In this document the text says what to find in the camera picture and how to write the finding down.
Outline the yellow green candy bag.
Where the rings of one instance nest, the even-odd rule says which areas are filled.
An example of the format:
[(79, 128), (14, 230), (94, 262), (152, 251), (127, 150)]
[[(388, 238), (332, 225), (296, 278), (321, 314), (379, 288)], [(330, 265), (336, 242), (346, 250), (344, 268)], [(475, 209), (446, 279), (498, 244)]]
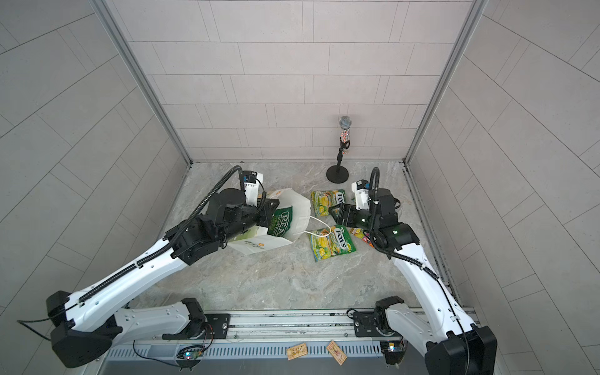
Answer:
[(314, 213), (318, 217), (326, 217), (331, 207), (345, 203), (345, 190), (313, 191), (311, 201)]

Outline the white paper bag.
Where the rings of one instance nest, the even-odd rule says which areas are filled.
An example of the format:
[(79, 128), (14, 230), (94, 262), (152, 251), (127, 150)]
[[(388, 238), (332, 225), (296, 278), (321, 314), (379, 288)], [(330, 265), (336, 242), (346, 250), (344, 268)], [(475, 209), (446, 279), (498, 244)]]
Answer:
[(245, 256), (291, 245), (302, 234), (308, 234), (312, 216), (311, 203), (306, 197), (286, 188), (269, 192), (267, 198), (277, 199), (280, 203), (267, 221), (269, 226), (254, 226), (228, 243)]

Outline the orange pink candy bag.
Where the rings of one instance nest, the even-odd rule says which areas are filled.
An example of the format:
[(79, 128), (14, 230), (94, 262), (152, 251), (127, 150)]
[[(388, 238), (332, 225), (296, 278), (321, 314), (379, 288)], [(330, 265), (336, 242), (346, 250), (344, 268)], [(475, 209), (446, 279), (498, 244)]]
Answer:
[(365, 242), (367, 245), (373, 247), (373, 244), (372, 244), (369, 236), (362, 229), (360, 229), (360, 228), (350, 228), (349, 231), (356, 238), (358, 238), (361, 241)]

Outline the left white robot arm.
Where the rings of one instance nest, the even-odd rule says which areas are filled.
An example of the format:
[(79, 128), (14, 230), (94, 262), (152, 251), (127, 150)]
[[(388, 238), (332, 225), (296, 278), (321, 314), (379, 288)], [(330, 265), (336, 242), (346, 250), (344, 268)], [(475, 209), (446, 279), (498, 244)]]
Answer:
[(239, 234), (254, 226), (268, 228), (278, 205), (278, 199), (268, 198), (261, 173), (232, 167), (186, 220), (139, 257), (89, 287), (47, 298), (53, 352), (71, 369), (121, 342), (213, 338), (195, 298), (137, 312), (126, 305), (162, 279), (226, 248)]

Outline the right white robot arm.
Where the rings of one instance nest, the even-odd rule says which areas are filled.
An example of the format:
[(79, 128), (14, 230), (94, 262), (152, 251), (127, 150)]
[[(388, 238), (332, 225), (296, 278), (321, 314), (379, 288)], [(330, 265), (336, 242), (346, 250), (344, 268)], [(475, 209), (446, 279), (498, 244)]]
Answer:
[(492, 374), (498, 342), (464, 311), (433, 270), (414, 230), (398, 219), (400, 201), (379, 186), (380, 171), (352, 186), (354, 204), (329, 209), (335, 223), (358, 228), (373, 248), (404, 275), (424, 316), (418, 317), (397, 297), (384, 298), (374, 310), (382, 334), (399, 334), (424, 358), (430, 374)]

